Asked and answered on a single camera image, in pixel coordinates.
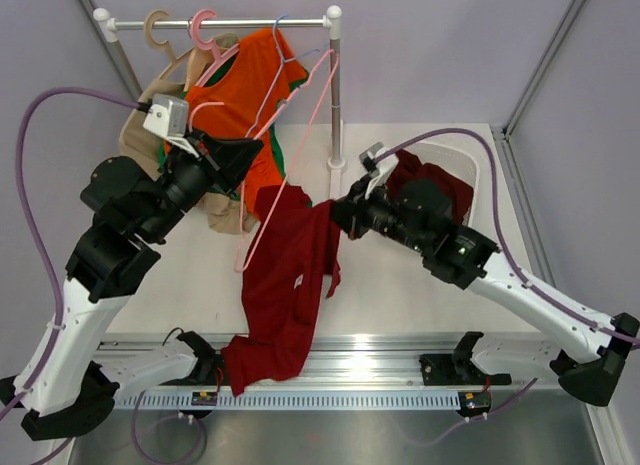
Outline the dark red t shirt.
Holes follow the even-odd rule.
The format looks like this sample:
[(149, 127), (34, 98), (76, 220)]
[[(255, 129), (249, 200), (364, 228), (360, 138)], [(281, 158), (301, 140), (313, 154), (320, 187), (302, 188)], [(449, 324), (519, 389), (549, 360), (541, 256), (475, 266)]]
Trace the dark red t shirt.
[(242, 276), (241, 301), (248, 334), (222, 349), (232, 394), (262, 380), (284, 381), (302, 371), (320, 303), (340, 284), (341, 231), (330, 220), (332, 202), (311, 204), (301, 187), (270, 186), (258, 192), (262, 224), (253, 258)]

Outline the pink plastic hanger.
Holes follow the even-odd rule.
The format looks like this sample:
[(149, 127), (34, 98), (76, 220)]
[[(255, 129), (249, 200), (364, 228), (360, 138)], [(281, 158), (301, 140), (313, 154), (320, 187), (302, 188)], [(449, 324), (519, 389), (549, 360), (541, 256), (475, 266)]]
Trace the pink plastic hanger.
[[(336, 74), (334, 76), (334, 79), (337, 77), (337, 72), (339, 70), (339, 66), (337, 67), (336, 70)], [(259, 140), (267, 131), (269, 128), (265, 129), (265, 125), (255, 134), (254, 139)], [(258, 247), (258, 244), (260, 243), (264, 232), (266, 231), (266, 226), (269, 224), (275, 210), (276, 207), (280, 201), (281, 195), (284, 191), (285, 186), (287, 185), (287, 179), (288, 178), (292, 178), (295, 175), (296, 169), (298, 168), (298, 163), (300, 161), (300, 154), (301, 152), (304, 150), (304, 147), (306, 145), (306, 142), (308, 140), (309, 134), (311, 132), (312, 126), (307, 126), (306, 125), (306, 129), (304, 131), (304, 134), (297, 146), (296, 152), (294, 157), (292, 158), (292, 160), (289, 162), (289, 167), (287, 168), (287, 172), (285, 174), (285, 177), (283, 179), (283, 182), (281, 183), (281, 185), (278, 188), (278, 191), (275, 195), (275, 198), (272, 202), (271, 208), (269, 209), (266, 218), (264, 220), (261, 221), (261, 226), (262, 228), (258, 231), (257, 235), (255, 236), (255, 243), (253, 245), (250, 245), (247, 249), (247, 253), (245, 255), (244, 261), (240, 262), (240, 254), (241, 254), (241, 246), (245, 243), (245, 232), (243, 230), (243, 228), (240, 228), (240, 236), (241, 239), (238, 242), (238, 245), (236, 247), (236, 252), (235, 252), (235, 258), (234, 258), (234, 264), (233, 264), (233, 271), (235, 273), (243, 273), (248, 266), (250, 265), (254, 255), (255, 255), (255, 251)]]
[(217, 14), (211, 9), (198, 11), (191, 21), (189, 33), (194, 44), (194, 49), (188, 60), (186, 74), (186, 90), (193, 86), (203, 87), (206, 82), (219, 70), (234, 58), (240, 51), (239, 40), (230, 42), (230, 34), (223, 34), (223, 45), (218, 43), (217, 37), (205, 38), (200, 31), (201, 26), (207, 20), (212, 20)]

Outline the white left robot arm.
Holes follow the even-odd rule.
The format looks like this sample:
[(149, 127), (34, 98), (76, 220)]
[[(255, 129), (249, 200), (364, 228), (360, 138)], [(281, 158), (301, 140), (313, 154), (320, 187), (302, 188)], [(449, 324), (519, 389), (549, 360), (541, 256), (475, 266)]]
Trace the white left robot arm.
[(132, 158), (117, 156), (93, 171), (81, 201), (94, 213), (65, 267), (62, 319), (46, 334), (56, 343), (33, 384), (33, 366), (1, 381), (1, 400), (25, 409), (21, 427), (34, 441), (76, 438), (100, 425), (117, 401), (157, 385), (198, 385), (215, 377), (220, 361), (195, 332), (112, 364), (93, 356), (119, 311), (159, 261), (155, 246), (204, 195), (235, 191), (264, 144), (216, 139), (200, 130), (186, 136), (193, 152), (174, 148), (152, 178)]

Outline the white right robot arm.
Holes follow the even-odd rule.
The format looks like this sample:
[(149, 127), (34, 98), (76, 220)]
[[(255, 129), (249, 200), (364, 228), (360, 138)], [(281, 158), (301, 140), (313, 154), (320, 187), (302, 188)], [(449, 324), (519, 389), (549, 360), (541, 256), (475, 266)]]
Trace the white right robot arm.
[(366, 178), (330, 207), (331, 220), (352, 240), (373, 230), (418, 253), (436, 279), (503, 306), (544, 334), (542, 340), (463, 335), (444, 366), (447, 384), (507, 385), (517, 376), (554, 380), (570, 396), (604, 407), (613, 397), (639, 322), (571, 300), (507, 259), (493, 240), (452, 217), (451, 202), (427, 179), (391, 198)]

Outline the orange t shirt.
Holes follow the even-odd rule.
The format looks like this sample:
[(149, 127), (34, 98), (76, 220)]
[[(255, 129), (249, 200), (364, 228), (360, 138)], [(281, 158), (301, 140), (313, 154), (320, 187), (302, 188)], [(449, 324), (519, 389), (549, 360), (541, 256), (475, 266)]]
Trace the orange t shirt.
[[(308, 71), (279, 31), (262, 29), (242, 38), (239, 52), (225, 65), (225, 74), (212, 85), (194, 86), (186, 93), (195, 113), (191, 125), (214, 138), (254, 137), (272, 118), (278, 104), (306, 82)], [(259, 191), (275, 193), (284, 180), (284, 155), (271, 126), (261, 136), (263, 148), (245, 178), (244, 201), (248, 212), (256, 210)]]

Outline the dark red shirt in basket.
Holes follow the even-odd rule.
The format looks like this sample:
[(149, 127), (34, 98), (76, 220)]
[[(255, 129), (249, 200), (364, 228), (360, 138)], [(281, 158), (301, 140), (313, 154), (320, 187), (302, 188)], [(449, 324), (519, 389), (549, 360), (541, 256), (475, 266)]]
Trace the dark red shirt in basket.
[(450, 199), (453, 219), (462, 225), (471, 210), (473, 188), (444, 168), (430, 162), (422, 162), (417, 155), (407, 150), (399, 151), (397, 157), (398, 165), (386, 182), (389, 196), (396, 199), (405, 184), (419, 179), (429, 179)]

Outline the beige t shirt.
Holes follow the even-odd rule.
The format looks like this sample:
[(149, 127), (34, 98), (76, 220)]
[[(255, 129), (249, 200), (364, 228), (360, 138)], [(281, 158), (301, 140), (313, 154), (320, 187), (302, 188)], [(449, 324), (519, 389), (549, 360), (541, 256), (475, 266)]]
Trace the beige t shirt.
[[(151, 31), (145, 31), (144, 34), (152, 48), (162, 49), (169, 56), (169, 65), (150, 82), (139, 100), (145, 102), (156, 94), (182, 98), (186, 91), (185, 85), (194, 85), (205, 69), (202, 66), (198, 72), (195, 72), (191, 56), (196, 54), (199, 59), (200, 55), (211, 55), (211, 53), (192, 46), (177, 56), (167, 41), (156, 40)], [(157, 178), (160, 162), (164, 157), (162, 151), (164, 142), (160, 137), (145, 130), (143, 122), (144, 117), (141, 112), (130, 113), (120, 132), (119, 151), (121, 155), (136, 161), (152, 178)], [(239, 201), (219, 193), (207, 193), (197, 203), (197, 207), (206, 214), (209, 228), (219, 233), (237, 235), (240, 228), (250, 231), (256, 223), (256, 220), (247, 214), (246, 207), (243, 207), (244, 218), (241, 222)]]

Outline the green t shirt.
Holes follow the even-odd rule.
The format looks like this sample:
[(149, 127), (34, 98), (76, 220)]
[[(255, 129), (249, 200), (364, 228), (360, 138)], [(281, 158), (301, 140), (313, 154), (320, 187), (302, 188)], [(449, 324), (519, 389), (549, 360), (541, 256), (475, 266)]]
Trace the green t shirt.
[[(269, 66), (264, 69), (240, 68), (228, 64), (217, 71), (203, 87), (194, 87), (184, 93), (187, 101), (196, 106), (208, 102), (211, 105), (196, 113), (195, 125), (207, 133), (236, 138), (243, 136), (253, 124), (256, 112), (269, 88), (277, 69)], [(257, 127), (258, 132), (274, 114), (279, 103), (299, 86), (307, 77), (308, 71), (296, 62), (284, 66), (279, 80), (271, 93)], [(213, 103), (220, 101), (218, 107)], [(284, 178), (285, 160), (276, 136), (276, 126), (272, 125), (262, 136), (264, 148), (247, 176), (245, 199), (255, 199), (262, 186), (278, 185)]]

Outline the beige wooden hanger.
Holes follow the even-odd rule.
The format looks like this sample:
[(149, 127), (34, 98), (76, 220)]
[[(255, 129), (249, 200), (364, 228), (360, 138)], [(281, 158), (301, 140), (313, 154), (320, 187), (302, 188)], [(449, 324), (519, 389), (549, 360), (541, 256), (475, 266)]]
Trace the beige wooden hanger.
[(151, 11), (144, 20), (144, 39), (152, 50), (160, 52), (166, 59), (166, 65), (159, 74), (159, 78), (176, 79), (178, 82), (184, 82), (187, 62), (192, 48), (188, 47), (185, 51), (178, 53), (163, 31), (156, 28), (161, 21), (166, 21), (169, 18), (170, 14), (166, 10), (156, 9)]

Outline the white plastic laundry basket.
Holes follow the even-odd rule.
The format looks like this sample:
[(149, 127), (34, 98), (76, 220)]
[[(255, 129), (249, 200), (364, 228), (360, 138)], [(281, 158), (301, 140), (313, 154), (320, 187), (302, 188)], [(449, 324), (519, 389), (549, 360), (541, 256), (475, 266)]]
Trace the white plastic laundry basket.
[[(473, 222), (473, 215), (479, 192), (480, 168), (477, 161), (469, 153), (446, 144), (438, 143), (435, 140), (423, 140), (403, 150), (407, 150), (417, 155), (422, 162), (430, 162), (444, 168), (448, 173), (454, 175), (456, 178), (462, 180), (473, 188), (474, 196), (472, 199), (471, 210), (468, 212), (464, 219), (464, 223), (462, 224), (470, 226)], [(437, 187), (438, 191), (444, 195), (438, 186), (435, 183), (433, 184)], [(445, 197), (450, 202), (450, 214), (453, 219), (451, 201), (447, 196)]]

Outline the white metal clothes rack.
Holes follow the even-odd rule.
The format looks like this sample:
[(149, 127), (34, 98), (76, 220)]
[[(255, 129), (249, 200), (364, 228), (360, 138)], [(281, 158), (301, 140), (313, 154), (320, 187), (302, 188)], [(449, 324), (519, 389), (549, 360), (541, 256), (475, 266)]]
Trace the white metal clothes rack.
[[(110, 12), (104, 8), (96, 8), (92, 11), (93, 20), (98, 25), (106, 43), (111, 46), (120, 56), (122, 66), (124, 67), (125, 78), (130, 80), (135, 88), (139, 87), (137, 77), (131, 69), (130, 63), (119, 41), (119, 33), (126, 30), (143, 31), (143, 22), (125, 22), (119, 21), (112, 17)], [(184, 29), (188, 32), (193, 17), (189, 20), (171, 20), (161, 21), (157, 29)], [(281, 21), (278, 30), (281, 28), (325, 28), (329, 34), (328, 48), (334, 49), (339, 53), (341, 46), (341, 19), (342, 10), (340, 7), (333, 5), (329, 7), (325, 15), (321, 18), (288, 18)], [(206, 29), (211, 30), (231, 30), (231, 29), (262, 29), (270, 27), (274, 24), (275, 19), (221, 19), (216, 17), (203, 23), (200, 31)], [(328, 158), (327, 167), (329, 170), (329, 196), (336, 198), (341, 191), (342, 173), (346, 167), (343, 158), (343, 120), (341, 114), (341, 88), (340, 88), (340, 71), (334, 79), (328, 94), (331, 104), (331, 152)]]

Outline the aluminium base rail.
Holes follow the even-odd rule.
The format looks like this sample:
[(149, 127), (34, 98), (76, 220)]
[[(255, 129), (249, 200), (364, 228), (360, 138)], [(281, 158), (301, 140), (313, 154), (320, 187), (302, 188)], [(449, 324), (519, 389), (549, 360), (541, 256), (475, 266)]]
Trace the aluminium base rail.
[(166, 344), (149, 334), (117, 334), (104, 341), (111, 346), (136, 345), (139, 360), (127, 365), (145, 386), (201, 385), (217, 379), (230, 383), (241, 377), (294, 381), (309, 374), (350, 383), (377, 377), (396, 382), (404, 373), (420, 374), (426, 386), (505, 386), (515, 378), (556, 381), (566, 372), (602, 359), (609, 343), (596, 330), (577, 326), (561, 330), (557, 337), (482, 332), (325, 337), (313, 340), (301, 369), (284, 376), (268, 364), (263, 351), (249, 357), (247, 372), (233, 365), (230, 347), (246, 344), (244, 334), (186, 331)]

